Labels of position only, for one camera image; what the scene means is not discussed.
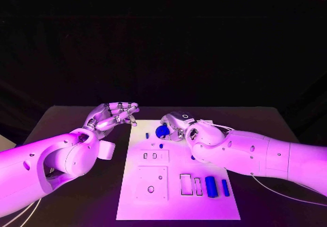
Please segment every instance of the robotic hand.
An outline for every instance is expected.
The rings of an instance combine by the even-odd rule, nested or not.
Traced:
[[[119,124],[138,125],[136,112],[138,103],[102,104],[83,128],[0,152],[0,217],[83,176],[97,158],[112,159],[116,145],[102,139]],[[44,164],[55,169],[48,175]]]
[[[284,142],[204,120],[197,122],[188,112],[169,113],[161,123],[169,123],[175,132],[158,134],[159,138],[187,139],[198,161],[244,175],[290,180],[327,196],[327,147]]]

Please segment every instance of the dark table surface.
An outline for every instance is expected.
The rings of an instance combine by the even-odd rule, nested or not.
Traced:
[[[94,107],[54,106],[47,111],[25,143],[47,139],[81,127]],[[279,140],[299,142],[295,133],[273,107],[140,107],[136,119],[159,120],[175,110],[194,113],[197,119],[214,120],[237,130],[253,131]],[[228,172],[240,209],[241,220],[156,220],[117,221],[117,208],[132,126],[115,128],[104,140],[116,143],[112,160],[97,159],[86,176],[67,183],[42,198],[40,207],[25,227],[102,227],[102,226],[261,226],[326,227],[327,207],[292,200],[266,189],[251,176]],[[303,200],[326,203],[323,195],[286,180],[259,178],[279,192]],[[21,226],[31,210],[12,223]],[[19,214],[0,218],[0,226]]]

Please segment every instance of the dark curtain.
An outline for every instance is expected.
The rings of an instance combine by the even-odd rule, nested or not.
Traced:
[[[326,2],[8,1],[0,134],[22,143],[53,105],[273,106],[326,143]]]

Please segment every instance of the blue block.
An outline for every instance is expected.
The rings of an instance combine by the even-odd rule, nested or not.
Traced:
[[[230,196],[230,191],[228,191],[228,186],[227,186],[227,180],[223,180],[223,183],[224,183],[225,196]]]
[[[211,198],[218,197],[217,182],[215,182],[214,176],[207,177],[207,191],[208,191],[208,197]]]

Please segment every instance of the small blue piece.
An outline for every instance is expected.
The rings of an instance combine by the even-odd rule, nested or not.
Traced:
[[[169,127],[168,124],[165,123],[162,126],[158,127],[156,129],[156,136],[163,139],[166,135],[169,135]]]
[[[227,180],[223,180],[224,182],[224,192],[225,192],[225,196],[230,196],[230,191],[228,191],[228,186],[227,186]]]
[[[208,197],[211,198],[218,197],[217,182],[215,182],[214,176],[207,177],[207,191],[208,191]]]

